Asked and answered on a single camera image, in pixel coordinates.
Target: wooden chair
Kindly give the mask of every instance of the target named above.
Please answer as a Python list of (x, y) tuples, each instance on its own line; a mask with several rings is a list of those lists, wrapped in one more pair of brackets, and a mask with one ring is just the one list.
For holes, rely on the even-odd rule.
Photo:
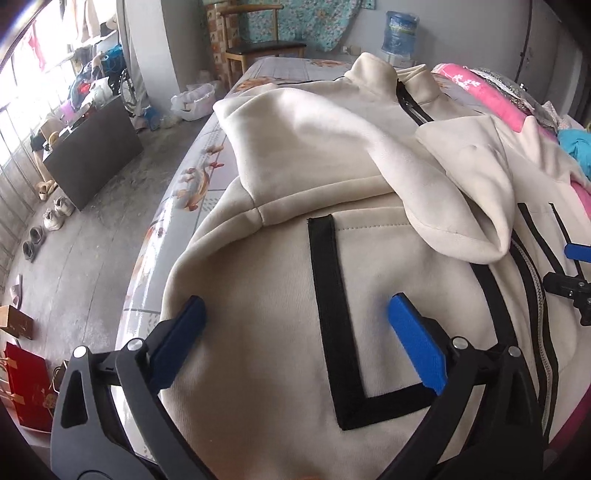
[[(225, 58), (228, 63), (228, 73), (230, 83), (232, 83), (232, 60), (239, 61), (242, 64), (242, 74), (248, 69), (248, 60), (256, 57), (264, 57), (267, 55), (274, 55), (278, 57), (281, 53), (297, 53), (299, 58), (304, 57), (306, 44), (301, 41), (285, 41), (279, 40), (279, 25), (277, 21), (277, 11), (283, 9), (283, 5), (236, 5), (231, 7), (224, 7), (218, 10), (219, 15), (223, 21), (223, 39), (226, 46)], [(273, 13), (273, 40), (263, 41), (258, 43), (243, 43), (237, 47), (229, 47), (228, 27), (226, 25), (226, 17), (228, 15), (243, 14), (251, 12), (260, 12), (263, 10), (271, 10)]]

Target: blue gripper pad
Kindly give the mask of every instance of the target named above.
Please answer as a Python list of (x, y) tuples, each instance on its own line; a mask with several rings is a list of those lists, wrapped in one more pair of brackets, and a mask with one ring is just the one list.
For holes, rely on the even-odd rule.
[(566, 258), (591, 263), (591, 247), (579, 244), (566, 244), (564, 247)]
[(156, 394), (173, 384), (195, 340), (203, 333), (206, 320), (205, 302), (192, 296), (150, 359), (152, 376), (148, 388), (152, 393)]
[(423, 385), (441, 395), (447, 383), (445, 355), (425, 330), (419, 312), (404, 293), (397, 293), (390, 300), (388, 321), (398, 335)]

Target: jacket zipper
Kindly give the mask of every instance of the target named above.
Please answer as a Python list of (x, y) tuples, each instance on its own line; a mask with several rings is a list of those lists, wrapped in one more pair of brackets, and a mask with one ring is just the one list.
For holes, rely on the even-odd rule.
[(534, 283), (535, 287), (535, 296), (537, 299), (537, 331), (534, 337), (534, 332), (532, 332), (532, 343), (535, 343), (534, 349), (538, 355), (538, 358), (541, 361), (541, 364), (544, 368), (545, 378), (546, 378), (546, 393), (544, 399), (544, 408), (542, 412), (542, 431), (546, 433), (548, 428), (548, 422), (550, 419), (550, 407), (552, 405), (552, 381), (554, 378), (554, 372), (552, 370), (552, 366), (550, 365), (550, 360), (548, 358), (548, 354), (546, 352), (546, 348), (544, 345), (544, 303), (545, 303), (545, 294), (544, 289), (542, 287), (542, 282), (540, 281), (540, 276), (538, 275), (538, 271), (536, 270), (535, 266), (531, 262), (529, 255), (527, 255), (521, 246), (513, 239), (511, 239), (511, 244), (515, 247), (515, 249), (519, 252), (520, 256), (523, 258), (525, 264), (527, 265), (528, 270), (530, 271), (531, 279)]

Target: chair seat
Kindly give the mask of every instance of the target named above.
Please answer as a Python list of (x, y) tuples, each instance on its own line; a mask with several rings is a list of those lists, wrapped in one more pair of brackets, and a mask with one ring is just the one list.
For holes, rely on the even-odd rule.
[(271, 40), (258, 43), (243, 43), (237, 47), (229, 48), (226, 52), (234, 55), (250, 55), (267, 50), (283, 50), (285, 48), (305, 48), (301, 41)]

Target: floral curtain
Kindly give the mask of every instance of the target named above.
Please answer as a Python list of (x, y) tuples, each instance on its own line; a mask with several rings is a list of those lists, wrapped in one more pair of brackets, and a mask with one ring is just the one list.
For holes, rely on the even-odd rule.
[[(260, 4), (260, 0), (241, 0), (240, 4)], [(361, 0), (281, 0), (279, 39), (303, 40), (321, 51), (333, 50), (345, 33), (349, 22), (359, 11)], [(249, 42), (272, 40), (270, 11), (240, 15), (241, 37)]]

